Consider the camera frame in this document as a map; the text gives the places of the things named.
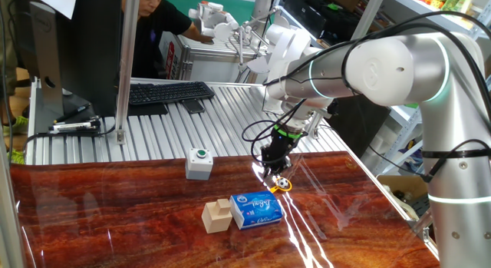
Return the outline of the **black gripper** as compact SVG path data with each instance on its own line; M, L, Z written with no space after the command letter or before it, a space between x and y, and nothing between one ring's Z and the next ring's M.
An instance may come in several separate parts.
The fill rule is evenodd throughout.
M281 174L291 166L288 155L297 146L301 134L289 134L283 130L273 128L271 131L271 143L261 148L261 161L264 167L263 177L272 172Z

